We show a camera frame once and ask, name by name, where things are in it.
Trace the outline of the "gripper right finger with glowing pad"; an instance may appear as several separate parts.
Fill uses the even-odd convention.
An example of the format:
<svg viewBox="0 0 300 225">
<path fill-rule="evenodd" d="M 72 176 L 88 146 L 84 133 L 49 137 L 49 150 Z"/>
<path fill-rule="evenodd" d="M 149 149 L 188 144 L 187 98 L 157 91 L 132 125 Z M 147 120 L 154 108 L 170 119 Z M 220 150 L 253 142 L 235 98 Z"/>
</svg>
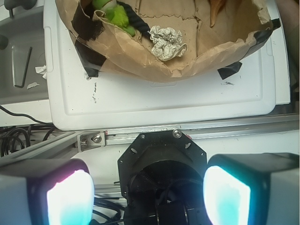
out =
<svg viewBox="0 0 300 225">
<path fill-rule="evenodd" d="M 298 225 L 300 157 L 216 154 L 208 161 L 203 197 L 213 225 Z"/>
</svg>

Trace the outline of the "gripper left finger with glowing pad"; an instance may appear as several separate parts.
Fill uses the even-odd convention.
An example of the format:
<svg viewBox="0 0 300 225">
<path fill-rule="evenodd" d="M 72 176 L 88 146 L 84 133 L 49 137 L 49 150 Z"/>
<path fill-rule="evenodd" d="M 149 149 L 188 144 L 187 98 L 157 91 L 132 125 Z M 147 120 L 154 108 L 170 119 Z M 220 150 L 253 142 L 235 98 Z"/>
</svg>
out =
<svg viewBox="0 0 300 225">
<path fill-rule="evenodd" d="M 94 194 L 80 159 L 0 160 L 2 225 L 88 225 Z"/>
</svg>

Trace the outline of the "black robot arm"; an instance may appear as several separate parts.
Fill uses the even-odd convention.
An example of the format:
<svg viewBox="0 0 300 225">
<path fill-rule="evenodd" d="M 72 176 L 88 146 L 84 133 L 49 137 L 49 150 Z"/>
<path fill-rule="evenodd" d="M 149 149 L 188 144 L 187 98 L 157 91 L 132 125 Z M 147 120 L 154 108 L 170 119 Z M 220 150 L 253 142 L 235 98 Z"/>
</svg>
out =
<svg viewBox="0 0 300 225">
<path fill-rule="evenodd" d="M 177 130 L 142 133 L 118 159 L 126 206 L 96 197 L 80 159 L 0 160 L 3 225 L 297 225 L 298 154 L 206 152 Z"/>
</svg>

